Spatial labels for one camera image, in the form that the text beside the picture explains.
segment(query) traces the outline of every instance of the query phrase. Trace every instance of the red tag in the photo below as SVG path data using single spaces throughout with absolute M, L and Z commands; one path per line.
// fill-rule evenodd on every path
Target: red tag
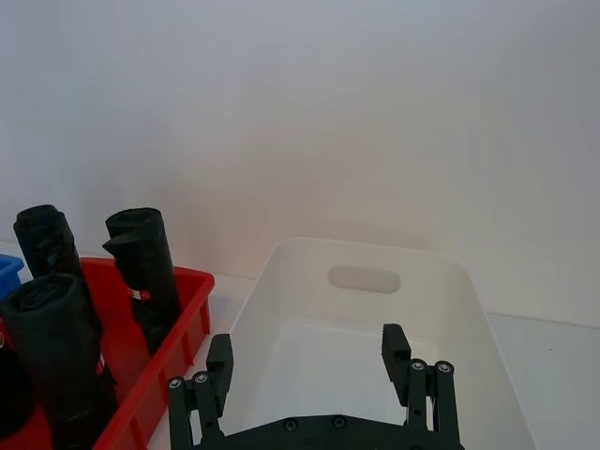
M 151 295 L 149 291 L 138 291 L 131 288 L 127 288 L 127 291 L 129 292 L 129 296 L 136 300 L 142 300 L 143 302 L 150 300 Z
M 96 364 L 96 373 L 98 375 L 104 371 L 104 366 L 106 366 L 106 364 L 104 363 L 104 356 L 101 353 L 100 359 L 97 360 L 97 364 Z

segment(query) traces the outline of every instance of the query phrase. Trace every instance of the white table surface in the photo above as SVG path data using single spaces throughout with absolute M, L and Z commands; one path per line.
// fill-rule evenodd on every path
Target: white table surface
M 0 253 L 23 256 L 18 245 L 2 241 Z M 26 268 L 20 275 L 31 277 Z M 230 331 L 254 286 L 248 278 L 217 275 L 216 280 L 210 295 L 213 334 Z M 600 378 L 600 329 L 500 314 L 488 317 L 538 450 L 600 448 L 600 389 L 594 384 Z M 196 354 L 188 377 L 205 368 L 208 343 Z M 148 449 L 169 448 L 165 413 Z

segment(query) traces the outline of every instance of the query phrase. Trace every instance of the rolled garbage bag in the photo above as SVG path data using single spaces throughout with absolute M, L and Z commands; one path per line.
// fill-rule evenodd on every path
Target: rolled garbage bag
M 128 209 L 110 216 L 104 248 L 127 284 L 136 322 L 154 353 L 181 312 L 162 215 L 157 209 Z
M 90 450 L 117 403 L 81 280 L 36 278 L 12 291 L 0 313 L 46 413 L 52 448 Z
M 19 356 L 8 347 L 0 331 L 0 439 L 19 430 L 33 409 L 31 385 Z
M 90 321 L 101 333 L 102 326 L 85 285 L 79 254 L 65 215 L 51 204 L 34 206 L 17 214 L 13 229 L 34 278 L 71 274 L 82 280 L 90 307 Z

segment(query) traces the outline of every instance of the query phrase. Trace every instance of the blue container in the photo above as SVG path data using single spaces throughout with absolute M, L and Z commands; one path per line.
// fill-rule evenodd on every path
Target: blue container
M 7 293 L 21 286 L 19 271 L 24 268 L 23 260 L 16 256 L 0 255 L 0 300 Z

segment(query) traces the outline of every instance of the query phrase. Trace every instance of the red plastic crate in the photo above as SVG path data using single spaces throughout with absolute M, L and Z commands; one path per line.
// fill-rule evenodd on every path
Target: red plastic crate
M 119 409 L 98 438 L 94 450 L 143 450 L 167 407 L 165 382 L 186 373 L 210 333 L 208 294 L 212 275 L 175 268 L 182 313 L 158 351 L 150 358 L 142 330 L 129 307 L 129 294 L 114 261 L 82 258 L 85 280 L 102 322 L 102 353 L 117 381 Z M 29 422 L 0 450 L 50 450 L 50 431 L 36 407 Z

